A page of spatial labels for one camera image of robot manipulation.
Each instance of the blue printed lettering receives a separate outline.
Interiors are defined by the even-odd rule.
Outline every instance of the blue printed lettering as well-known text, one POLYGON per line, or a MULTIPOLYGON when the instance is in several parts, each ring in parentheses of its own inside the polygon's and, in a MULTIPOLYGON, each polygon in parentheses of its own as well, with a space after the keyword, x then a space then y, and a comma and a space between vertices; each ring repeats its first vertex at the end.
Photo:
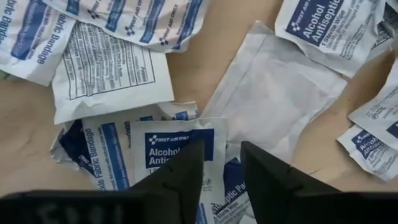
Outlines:
POLYGON ((8 16, 11 16, 12 13, 15 11, 15 4, 17 1, 15 0, 7 0, 6 7, 4 8, 4 13, 8 16))
POLYGON ((342 0, 300 0, 286 31, 319 46, 325 41, 326 33, 342 3, 342 0))
POLYGON ((378 138, 365 130, 357 134, 351 141, 355 144, 356 149, 365 159, 367 159, 373 151, 383 144, 383 142, 378 140, 378 138))
POLYGON ((100 190, 106 190, 104 179, 99 179, 99 180, 97 180, 97 187, 98 187, 100 190))
POLYGON ((127 140, 129 141, 129 149, 131 149, 131 128, 130 121, 124 122, 124 129, 126 130, 127 140))
POLYGON ((98 158, 91 158, 91 163, 93 164, 94 176, 96 178, 102 178, 100 160, 98 158))
POLYGON ((49 55, 52 52, 52 48, 56 41, 60 38, 59 35, 63 31, 63 25, 67 22, 67 17, 64 14, 60 14, 57 22, 55 24, 53 32, 56 34, 52 34, 49 41, 46 43, 45 47, 43 48, 42 52, 37 56, 37 63, 44 64, 45 61, 48 59, 49 55))
MULTIPOLYGON (((237 158, 230 160, 224 166, 224 187, 225 204, 213 204, 211 208, 213 214, 219 219, 225 216, 232 208, 236 208, 238 205, 234 205, 234 201, 246 193, 246 184, 243 182, 243 170, 237 158)), ((248 206, 249 204, 245 204, 242 209, 245 210, 248 206)))
POLYGON ((160 167, 190 141, 205 141, 205 161, 213 160, 214 129, 197 129, 176 133, 146 133, 146 168, 160 167))

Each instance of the black plastic object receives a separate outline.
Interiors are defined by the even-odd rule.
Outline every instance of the black plastic object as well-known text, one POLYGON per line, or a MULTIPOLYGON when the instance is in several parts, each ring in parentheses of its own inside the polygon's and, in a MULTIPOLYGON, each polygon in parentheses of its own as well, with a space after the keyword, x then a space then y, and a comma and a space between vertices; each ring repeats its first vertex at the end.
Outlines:
POLYGON ((397 193, 340 192, 242 142, 246 189, 257 223, 397 223, 397 193))
POLYGON ((195 223, 203 142, 182 149, 127 191, 36 190, 0 199, 0 223, 195 223))

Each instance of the white cross symbol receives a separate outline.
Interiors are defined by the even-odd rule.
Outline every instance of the white cross symbol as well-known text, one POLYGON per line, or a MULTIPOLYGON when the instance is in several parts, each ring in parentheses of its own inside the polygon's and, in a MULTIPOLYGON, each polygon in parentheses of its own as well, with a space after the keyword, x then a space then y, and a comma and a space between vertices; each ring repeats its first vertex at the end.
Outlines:
POLYGON ((292 27, 293 27, 293 31, 299 31, 300 27, 298 24, 296 24, 295 22, 292 22, 292 27))
POLYGON ((356 139, 356 143, 361 143, 362 140, 363 138, 361 136, 358 136, 358 138, 356 139))
POLYGON ((156 144, 156 138, 157 138, 156 135, 153 135, 151 138, 149 138, 149 142, 150 142, 151 145, 156 144))

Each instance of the blue stripe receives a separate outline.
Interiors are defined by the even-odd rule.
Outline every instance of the blue stripe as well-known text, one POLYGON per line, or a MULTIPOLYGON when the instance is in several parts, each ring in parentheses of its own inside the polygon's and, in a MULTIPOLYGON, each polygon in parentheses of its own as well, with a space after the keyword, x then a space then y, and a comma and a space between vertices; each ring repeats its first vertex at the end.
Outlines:
POLYGON ((188 121, 188 112, 181 111, 175 114, 175 119, 179 121, 188 121))
POLYGON ((19 60, 25 60, 32 48, 33 41, 44 18, 47 5, 42 0, 30 0, 22 21, 21 30, 12 47, 11 55, 19 60))
POLYGON ((118 133, 114 123, 102 124, 106 146, 108 147, 109 158, 113 175, 118 190, 126 190, 130 187, 129 178, 127 177, 126 166, 124 165, 123 154, 119 143, 118 133))
POLYGON ((182 41, 192 35, 201 3, 202 0, 191 0, 187 16, 185 17, 184 27, 182 28, 180 37, 178 38, 176 46, 174 46, 173 49, 179 49, 182 41))
POLYGON ((202 203, 198 207, 197 224, 207 224, 205 207, 203 206, 202 203))
POLYGON ((79 2, 80 0, 68 0, 67 12, 77 16, 79 14, 79 2))
POLYGON ((152 40, 155 34, 157 19, 159 18, 164 2, 165 0, 154 0, 152 9, 148 16, 145 32, 144 35, 142 35, 141 40, 139 40, 140 42, 148 44, 150 40, 152 40))
POLYGON ((153 116, 146 116, 146 117, 140 117, 139 121, 153 121, 154 117, 153 116))
POLYGON ((105 28, 112 32, 116 31, 125 4, 126 0, 114 0, 112 10, 111 13, 109 13, 108 22, 106 23, 105 28))

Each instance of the alcohol antiseptic wipe packet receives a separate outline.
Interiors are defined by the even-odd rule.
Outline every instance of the alcohol antiseptic wipe packet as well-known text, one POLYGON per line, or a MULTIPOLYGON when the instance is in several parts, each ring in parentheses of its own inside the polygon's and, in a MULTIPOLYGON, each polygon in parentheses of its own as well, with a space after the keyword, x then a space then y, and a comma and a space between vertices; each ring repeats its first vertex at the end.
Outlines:
POLYGON ((386 8, 384 10, 383 21, 378 25, 377 29, 379 36, 366 59, 367 61, 377 57, 389 49, 392 50, 392 45, 398 30, 398 14, 388 4, 386 4, 386 8))
POLYGON ((199 205, 197 224, 237 224, 246 210, 251 207, 243 169, 240 150, 227 148, 224 166, 225 203, 202 203, 199 205))
POLYGON ((205 155, 200 202, 222 204, 226 137, 224 118, 131 123, 135 182, 160 168, 190 142, 202 140, 205 143, 205 155))
POLYGON ((48 86, 74 25, 42 0, 0 1, 0 70, 48 86))
POLYGON ((384 181, 389 181, 398 174, 398 151, 359 126, 354 125, 337 140, 366 172, 384 181))
POLYGON ((301 131, 346 82, 260 22, 248 32, 202 118, 228 118, 230 147, 251 141, 290 162, 301 131))
POLYGON ((181 51, 199 32, 210 0, 44 0, 107 34, 158 52, 181 51))
POLYGON ((275 33, 306 56, 352 78, 377 40, 386 0, 284 1, 275 33))
POLYGON ((165 54, 77 22, 52 81, 55 124, 174 100, 165 54))
POLYGON ((398 60, 383 88, 348 118, 389 147, 398 150, 398 60))
MULTIPOLYGON (((128 148, 122 148, 123 159, 130 158, 131 138, 129 134, 130 119, 134 120, 191 120, 198 117, 197 105, 195 102, 190 103, 159 103, 156 105, 144 106, 133 110, 123 111, 119 113, 106 114, 93 118, 83 119, 86 129, 100 129, 103 124, 117 124, 117 127, 122 126, 122 134, 118 136, 118 141, 127 141, 128 148)), ((103 141, 110 141, 109 136, 105 136, 103 141)), ((85 129, 81 119, 65 124, 65 127, 60 130, 53 146, 50 150, 51 156, 56 162, 64 164, 72 169, 89 174, 93 179, 93 183, 97 188, 103 190, 125 190, 113 185, 115 182, 115 172, 123 170, 123 166, 118 166, 119 161, 106 159, 112 153, 111 147, 103 148, 100 136, 87 136, 90 138, 89 147, 85 136, 85 129), (91 162, 91 156, 97 161, 95 166, 91 162)), ((127 173, 132 173, 133 170, 127 170, 127 173)))

